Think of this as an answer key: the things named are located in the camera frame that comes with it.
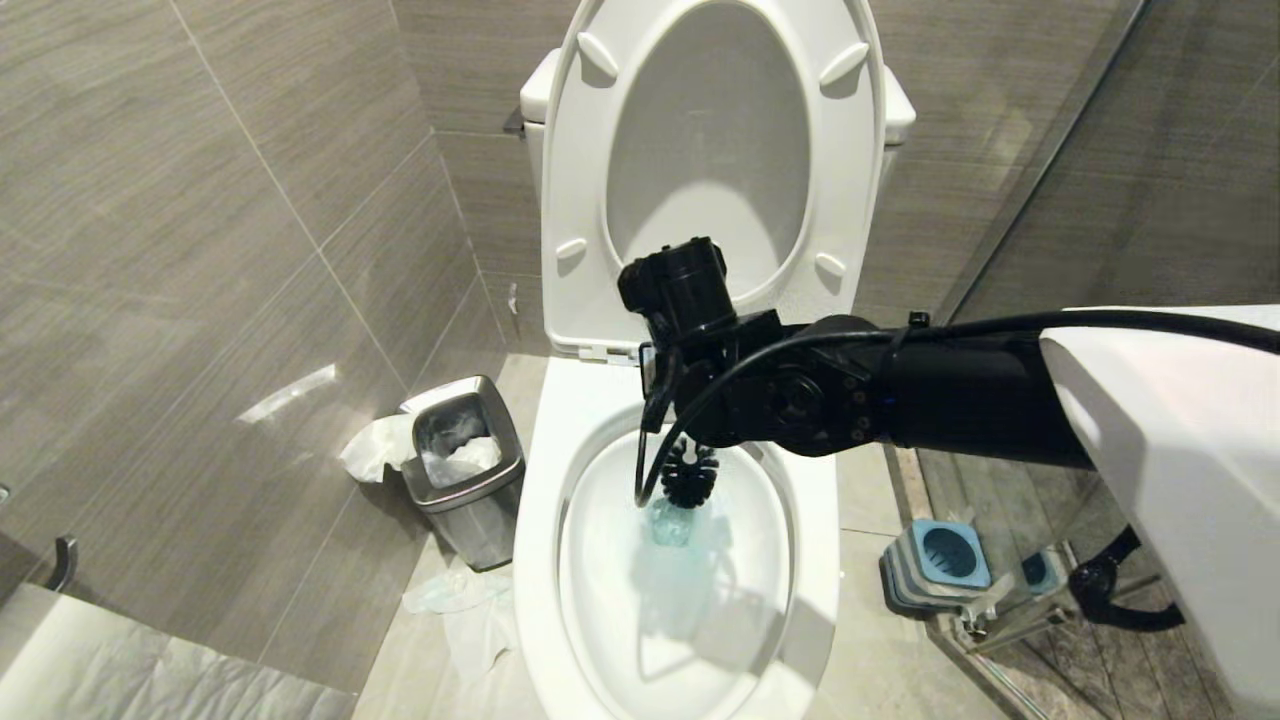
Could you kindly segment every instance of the trash can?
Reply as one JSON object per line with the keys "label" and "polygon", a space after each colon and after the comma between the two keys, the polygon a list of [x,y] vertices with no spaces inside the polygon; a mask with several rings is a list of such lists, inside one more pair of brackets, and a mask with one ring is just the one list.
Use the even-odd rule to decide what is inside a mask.
{"label": "trash can", "polygon": [[[493,380],[476,375],[413,398],[415,456],[403,465],[410,497],[472,570],[511,561],[525,454],[507,405]],[[498,464],[468,477],[443,465],[476,437],[497,441]]]}

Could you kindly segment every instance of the white toilet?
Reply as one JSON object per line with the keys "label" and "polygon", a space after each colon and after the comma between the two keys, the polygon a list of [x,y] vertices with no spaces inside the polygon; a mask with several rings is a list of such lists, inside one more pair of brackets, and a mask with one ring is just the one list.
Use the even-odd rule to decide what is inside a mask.
{"label": "white toilet", "polygon": [[631,260],[709,236],[740,314],[849,311],[886,143],[915,118],[867,3],[584,0],[521,110],[547,332],[563,354],[543,386],[513,570],[543,708],[799,720],[836,623],[835,459],[717,451],[687,547],[652,542],[632,501],[648,336],[614,283]]}

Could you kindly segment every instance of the bathroom floor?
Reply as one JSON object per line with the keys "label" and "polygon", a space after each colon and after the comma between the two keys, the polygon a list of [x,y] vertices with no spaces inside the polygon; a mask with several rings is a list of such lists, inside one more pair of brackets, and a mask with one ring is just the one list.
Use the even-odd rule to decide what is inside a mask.
{"label": "bathroom floor", "polygon": [[[511,355],[498,377],[521,441],[532,437],[547,357]],[[924,634],[924,625],[888,612],[881,596],[877,559],[900,532],[888,466],[879,446],[844,452],[840,477],[840,618],[827,671],[809,720],[891,717],[932,720],[1002,719],[1004,714]],[[440,555],[434,538],[419,560],[410,587],[443,571],[457,559]],[[494,570],[508,574],[511,568]],[[356,720],[538,720],[538,705],[524,656],[509,652],[470,687],[449,664],[439,616],[398,610],[356,706]]]}

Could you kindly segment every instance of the toilet seat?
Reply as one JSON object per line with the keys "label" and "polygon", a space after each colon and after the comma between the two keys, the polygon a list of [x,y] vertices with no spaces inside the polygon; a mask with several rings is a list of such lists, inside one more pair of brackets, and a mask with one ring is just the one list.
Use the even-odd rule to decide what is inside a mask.
{"label": "toilet seat", "polygon": [[[566,609],[562,598],[561,541],[566,516],[573,512],[575,484],[607,446],[635,432],[640,418],[637,382],[635,368],[564,357],[548,363],[520,503],[513,578],[521,648],[539,701],[554,720],[648,717],[620,707],[608,697],[608,684],[584,667],[582,628],[566,618],[573,610]],[[751,451],[783,480],[777,489],[788,519],[786,544],[791,553],[786,626],[765,647],[769,664],[758,680],[726,692],[712,711],[696,715],[699,720],[799,720],[817,692],[835,632],[840,597],[835,462],[791,455],[772,445]],[[630,480],[623,477],[617,483],[623,502],[631,502]],[[627,560],[617,561],[625,565]],[[617,621],[625,620],[620,615]],[[662,697],[676,708],[694,701],[669,693]],[[673,712],[658,716],[680,717]]]}
{"label": "toilet seat", "polygon": [[543,297],[552,342],[630,350],[630,260],[710,236],[740,314],[852,306],[884,143],[865,0],[585,0],[548,105]]}

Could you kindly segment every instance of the toilet lid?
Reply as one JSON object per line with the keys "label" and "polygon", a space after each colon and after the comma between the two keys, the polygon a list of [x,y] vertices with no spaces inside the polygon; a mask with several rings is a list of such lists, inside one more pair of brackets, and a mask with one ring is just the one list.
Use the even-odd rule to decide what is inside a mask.
{"label": "toilet lid", "polygon": [[622,266],[709,236],[740,314],[852,306],[883,154],[865,0],[585,0],[543,156],[543,301],[561,347],[648,340]]}

